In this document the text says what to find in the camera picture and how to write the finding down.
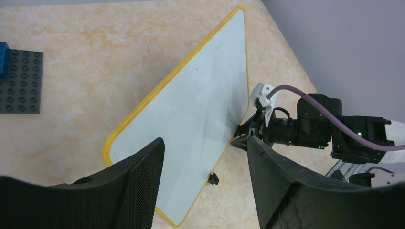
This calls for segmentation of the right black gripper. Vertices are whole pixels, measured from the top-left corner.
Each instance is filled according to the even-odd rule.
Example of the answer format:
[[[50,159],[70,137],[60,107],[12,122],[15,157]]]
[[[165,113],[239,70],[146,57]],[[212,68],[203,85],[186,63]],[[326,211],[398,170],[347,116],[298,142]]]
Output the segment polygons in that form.
[[[234,140],[230,145],[235,148],[247,150],[247,141],[250,136],[255,136],[268,146],[282,144],[287,146],[298,146],[297,121],[290,117],[290,113],[282,108],[276,107],[268,122],[265,121],[265,108],[256,105],[256,112],[251,118],[249,126],[240,125],[234,134]]]

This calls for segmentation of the yellow framed whiteboard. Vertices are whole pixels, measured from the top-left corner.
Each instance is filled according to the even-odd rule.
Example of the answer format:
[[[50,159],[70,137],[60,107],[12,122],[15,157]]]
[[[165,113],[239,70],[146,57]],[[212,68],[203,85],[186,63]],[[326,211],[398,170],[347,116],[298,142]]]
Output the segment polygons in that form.
[[[248,109],[245,8],[235,7],[105,139],[111,166],[165,143],[155,210],[180,227]]]

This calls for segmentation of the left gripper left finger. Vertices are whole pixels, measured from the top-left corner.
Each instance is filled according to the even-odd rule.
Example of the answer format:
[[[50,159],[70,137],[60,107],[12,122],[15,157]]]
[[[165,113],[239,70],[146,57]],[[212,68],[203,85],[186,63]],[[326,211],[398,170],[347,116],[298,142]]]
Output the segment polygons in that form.
[[[3,229],[149,229],[165,144],[156,138],[134,155],[72,184],[41,186],[0,178]]]

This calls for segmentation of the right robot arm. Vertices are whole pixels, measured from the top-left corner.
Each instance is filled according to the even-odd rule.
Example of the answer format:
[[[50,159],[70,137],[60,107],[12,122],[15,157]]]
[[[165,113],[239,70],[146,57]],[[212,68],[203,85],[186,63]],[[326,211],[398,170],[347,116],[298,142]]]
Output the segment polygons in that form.
[[[282,107],[265,106],[253,98],[255,114],[238,126],[231,142],[233,147],[247,149],[251,136],[268,146],[281,144],[314,149],[331,148],[331,157],[338,160],[328,176],[367,187],[384,187],[405,180],[405,125],[375,116],[344,116],[339,99],[311,94],[323,112],[301,98],[297,117]]]

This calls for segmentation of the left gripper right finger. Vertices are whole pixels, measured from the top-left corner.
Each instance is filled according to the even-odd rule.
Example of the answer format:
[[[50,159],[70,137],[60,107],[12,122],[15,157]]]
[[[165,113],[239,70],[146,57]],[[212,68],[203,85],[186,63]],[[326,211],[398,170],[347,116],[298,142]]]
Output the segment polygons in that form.
[[[316,173],[256,137],[247,141],[262,229],[402,229],[404,183],[365,187]]]

